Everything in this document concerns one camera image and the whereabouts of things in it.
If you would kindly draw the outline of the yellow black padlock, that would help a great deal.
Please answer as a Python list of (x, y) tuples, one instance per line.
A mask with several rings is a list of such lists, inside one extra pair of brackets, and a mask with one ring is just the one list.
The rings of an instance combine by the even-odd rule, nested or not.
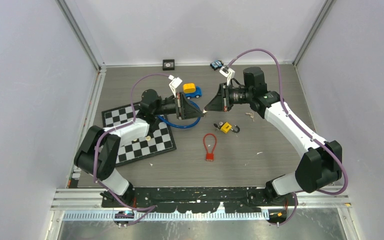
[(237, 125), (232, 126), (228, 122), (219, 122), (213, 124), (215, 128), (222, 131), (223, 133), (227, 134), (229, 131), (237, 134), (240, 132), (240, 128)]

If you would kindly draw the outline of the red cable seal tag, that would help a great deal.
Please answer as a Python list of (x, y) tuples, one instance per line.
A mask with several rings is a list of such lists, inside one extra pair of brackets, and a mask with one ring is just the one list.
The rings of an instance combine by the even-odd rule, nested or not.
[[(214, 144), (212, 145), (211, 151), (209, 151), (209, 146), (206, 144), (207, 137), (213, 137), (213, 139), (214, 139)], [(215, 159), (214, 151), (215, 151), (215, 149), (217, 147), (217, 143), (218, 143), (216, 135), (213, 133), (207, 133), (204, 135), (202, 142), (203, 142), (204, 149), (205, 149), (205, 160), (207, 162), (213, 162)]]

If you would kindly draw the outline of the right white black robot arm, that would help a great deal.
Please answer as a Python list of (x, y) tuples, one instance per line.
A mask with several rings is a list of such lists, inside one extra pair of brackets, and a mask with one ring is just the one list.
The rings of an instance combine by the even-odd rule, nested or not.
[(237, 87), (231, 83), (235, 80), (232, 68), (223, 66), (219, 72), (226, 77), (226, 82), (219, 84), (217, 94), (204, 111), (228, 112), (234, 105), (248, 104), (283, 134), (300, 157), (294, 172), (266, 183), (264, 195), (268, 203), (279, 205), (290, 193), (312, 193), (342, 178), (341, 145), (317, 135), (292, 112), (279, 93), (268, 90), (260, 67), (246, 68), (244, 83)]

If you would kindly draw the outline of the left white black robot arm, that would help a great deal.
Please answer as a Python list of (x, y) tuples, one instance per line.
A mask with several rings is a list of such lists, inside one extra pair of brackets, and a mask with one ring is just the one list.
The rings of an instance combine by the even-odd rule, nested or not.
[(141, 95), (138, 109), (133, 109), (133, 119), (107, 129), (91, 126), (73, 159), (73, 164), (93, 176), (114, 193), (114, 200), (121, 207), (133, 202), (131, 183), (116, 170), (116, 160), (122, 144), (144, 138), (157, 129), (160, 115), (175, 114), (180, 120), (200, 118), (202, 110), (187, 99), (184, 93), (162, 98), (154, 89)]

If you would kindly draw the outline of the blue yellow toy car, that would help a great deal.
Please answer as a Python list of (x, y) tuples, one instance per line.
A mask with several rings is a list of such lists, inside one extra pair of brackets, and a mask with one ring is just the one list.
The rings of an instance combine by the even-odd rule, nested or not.
[(201, 98), (202, 97), (202, 90), (199, 86), (195, 85), (194, 83), (185, 83), (182, 86), (183, 93), (185, 97), (190, 100), (192, 98)]

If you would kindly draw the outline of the black blue owl toy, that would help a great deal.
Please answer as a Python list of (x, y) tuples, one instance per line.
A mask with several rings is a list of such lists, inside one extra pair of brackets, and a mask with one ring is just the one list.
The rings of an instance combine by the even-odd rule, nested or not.
[(224, 66), (224, 62), (222, 60), (216, 60), (209, 64), (209, 66), (214, 70), (219, 70)]

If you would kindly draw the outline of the black white chessboard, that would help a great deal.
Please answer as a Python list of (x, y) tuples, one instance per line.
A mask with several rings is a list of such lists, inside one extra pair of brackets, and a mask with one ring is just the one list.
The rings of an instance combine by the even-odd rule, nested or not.
[[(129, 104), (101, 112), (104, 127), (114, 127), (125, 124), (133, 118), (133, 110)], [(120, 145), (116, 166), (124, 166), (139, 160), (151, 158), (177, 149), (172, 129), (164, 122), (159, 122), (157, 129), (149, 133), (150, 141), (146, 137), (135, 139)]]

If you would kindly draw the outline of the small black square box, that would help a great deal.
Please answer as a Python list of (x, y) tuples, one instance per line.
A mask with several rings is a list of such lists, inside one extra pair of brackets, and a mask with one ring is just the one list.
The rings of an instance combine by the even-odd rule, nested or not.
[(174, 59), (163, 59), (162, 60), (162, 70), (163, 71), (174, 71), (175, 70), (175, 60)]

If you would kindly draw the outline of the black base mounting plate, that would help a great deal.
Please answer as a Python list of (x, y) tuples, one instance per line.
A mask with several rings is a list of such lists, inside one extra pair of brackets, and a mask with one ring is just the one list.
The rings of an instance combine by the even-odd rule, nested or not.
[(291, 193), (271, 198), (261, 187), (133, 187), (125, 195), (114, 197), (108, 191), (100, 194), (104, 208), (119, 208), (124, 205), (140, 212), (181, 214), (214, 213), (223, 208), (228, 214), (256, 213), (262, 207), (279, 207), (292, 210), (297, 199)]

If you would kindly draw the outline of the perforated metal rail strip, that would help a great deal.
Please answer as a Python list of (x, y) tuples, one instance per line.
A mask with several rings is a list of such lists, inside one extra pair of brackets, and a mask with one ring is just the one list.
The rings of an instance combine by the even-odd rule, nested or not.
[(256, 212), (234, 212), (226, 213), (225, 210), (216, 210), (215, 212), (205, 213), (172, 213), (152, 212), (145, 214), (131, 210), (67, 210), (62, 215), (63, 221), (127, 221), (133, 222), (141, 219), (145, 222), (157, 221), (227, 221), (227, 220), (269, 220), (269, 212), (266, 209)]

